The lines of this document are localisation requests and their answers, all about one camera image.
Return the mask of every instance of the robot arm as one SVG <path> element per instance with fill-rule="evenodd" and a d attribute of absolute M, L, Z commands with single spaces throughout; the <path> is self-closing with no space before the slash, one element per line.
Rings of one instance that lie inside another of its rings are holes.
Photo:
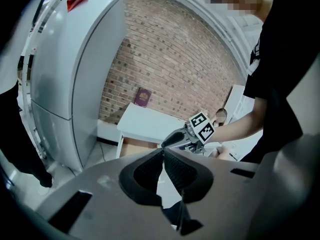
<path fill-rule="evenodd" d="M 185 122 L 183 128 L 176 129 L 170 133 L 161 144 L 161 147 L 162 149 L 189 149 L 192 153 L 201 154 L 206 152 L 204 145 L 214 132 L 213 124 L 209 118 L 203 112 L 200 112 Z"/>

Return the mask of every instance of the purple book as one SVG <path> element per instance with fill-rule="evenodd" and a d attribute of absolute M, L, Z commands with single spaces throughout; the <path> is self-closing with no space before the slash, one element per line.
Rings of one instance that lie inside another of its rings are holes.
<path fill-rule="evenodd" d="M 138 92 L 136 93 L 134 104 L 146 108 L 150 99 L 152 92 L 142 87 L 139 87 Z"/>

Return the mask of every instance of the white table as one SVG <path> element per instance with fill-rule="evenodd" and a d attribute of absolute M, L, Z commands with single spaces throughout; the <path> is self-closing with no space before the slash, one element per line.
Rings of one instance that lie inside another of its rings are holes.
<path fill-rule="evenodd" d="M 161 144 L 174 130 L 182 128 L 185 121 L 150 108 L 130 103 L 120 119 L 116 158 L 120 157 L 124 137 Z"/>

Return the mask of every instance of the white cabinet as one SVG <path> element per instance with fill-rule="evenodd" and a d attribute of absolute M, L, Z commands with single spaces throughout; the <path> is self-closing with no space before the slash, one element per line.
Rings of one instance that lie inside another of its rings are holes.
<path fill-rule="evenodd" d="M 56 7 L 43 28 L 31 71 L 35 124 L 45 150 L 81 171 L 97 139 L 104 84 L 126 35 L 123 0 Z"/>

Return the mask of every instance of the black slot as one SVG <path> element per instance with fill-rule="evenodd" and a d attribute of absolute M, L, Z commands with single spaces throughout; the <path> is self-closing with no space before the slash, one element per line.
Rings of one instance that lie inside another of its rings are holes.
<path fill-rule="evenodd" d="M 78 191 L 68 202 L 49 220 L 56 229 L 68 233 L 89 202 L 92 194 Z"/>
<path fill-rule="evenodd" d="M 255 176 L 255 172 L 253 172 L 253 171 L 242 170 L 242 169 L 238 169 L 238 168 L 232 169 L 230 171 L 230 173 L 241 175 L 241 176 L 244 176 L 244 177 L 247 177 L 250 179 L 252 179 Z"/>

